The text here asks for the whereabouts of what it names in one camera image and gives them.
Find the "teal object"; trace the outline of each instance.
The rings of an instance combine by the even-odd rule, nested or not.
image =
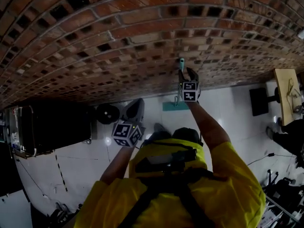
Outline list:
[[[174,102],[163,102],[162,103],[163,112],[182,111],[182,110],[189,110],[187,104],[184,102],[179,102],[177,105],[175,105]]]
[[[184,71],[185,59],[180,58],[180,70]],[[162,103],[162,111],[182,111],[189,110],[188,106],[184,102],[180,102],[180,86],[177,85],[177,96],[174,97],[174,102],[164,102]]]

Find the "white tiled floor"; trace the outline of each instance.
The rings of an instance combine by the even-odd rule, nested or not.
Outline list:
[[[265,135],[267,124],[272,122],[275,116],[281,115],[280,105],[272,102],[269,105],[268,114],[252,116],[249,89],[260,86],[267,86],[268,95],[273,95],[276,83],[268,82],[266,85],[202,91],[199,99],[205,110],[227,131],[236,151],[245,163],[250,163],[272,152],[290,155],[289,152],[269,140]],[[145,135],[153,132],[153,125],[156,122],[163,124],[171,132],[181,127],[189,127],[198,131],[189,110],[162,111],[162,103],[166,101],[174,101],[174,95],[145,99],[143,121],[146,127]],[[21,164],[17,162],[21,180],[33,205],[49,215],[54,211],[56,201],[65,203],[72,211],[77,209],[78,204],[83,203],[86,199],[93,183],[100,178],[120,149],[114,141],[108,143],[108,146],[106,145],[105,138],[110,137],[111,132],[112,125],[97,123],[97,139],[92,140],[91,145],[78,143],[58,149],[49,155],[27,160],[20,159],[45,194],[45,196],[42,195]],[[204,149],[208,168],[212,169],[210,153],[206,146]],[[63,186],[55,154],[58,157],[68,192]],[[279,178],[285,176],[299,178],[298,175],[304,171],[301,168],[295,169],[294,162],[294,158],[274,156],[253,163],[250,168],[261,182],[265,181],[266,171],[270,168],[274,173],[276,171],[280,173]]]

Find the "wooden table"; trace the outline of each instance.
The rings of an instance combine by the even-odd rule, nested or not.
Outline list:
[[[286,126],[295,120],[290,104],[292,106],[293,102],[294,107],[302,104],[300,96],[297,98],[291,98],[290,96],[287,96],[289,89],[289,80],[291,79],[293,81],[294,89],[298,92],[300,92],[299,84],[294,69],[275,69],[275,79],[280,95],[283,126]]]

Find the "black cable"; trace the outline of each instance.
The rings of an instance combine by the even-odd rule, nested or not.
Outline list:
[[[280,155],[280,154],[270,153],[270,154],[264,156],[264,157],[261,158],[261,159],[258,159],[258,160],[256,160],[256,161],[253,161],[253,162],[249,163],[247,166],[251,165],[251,164],[254,163],[254,162],[260,161],[260,160],[262,160],[262,159],[264,159],[264,158],[266,158],[266,157],[272,157],[272,156],[275,156],[275,155],[276,155],[276,156],[284,156],[284,157],[294,157],[294,158],[296,158],[296,156],[292,156],[292,155]]]
[[[35,183],[35,185],[39,188],[39,190],[41,191],[42,195],[44,196],[43,191],[41,190],[41,188],[37,185],[37,183],[35,182],[35,180],[32,178],[32,176],[29,174],[28,170],[24,167],[24,165],[22,164],[22,162],[20,160],[16,160],[18,161],[22,167],[24,168],[24,170],[27,172],[27,174],[29,175],[29,177],[33,180],[33,182]]]

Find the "brick wall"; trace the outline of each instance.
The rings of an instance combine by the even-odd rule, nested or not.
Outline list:
[[[113,102],[304,70],[304,0],[0,0],[0,107],[30,97]]]

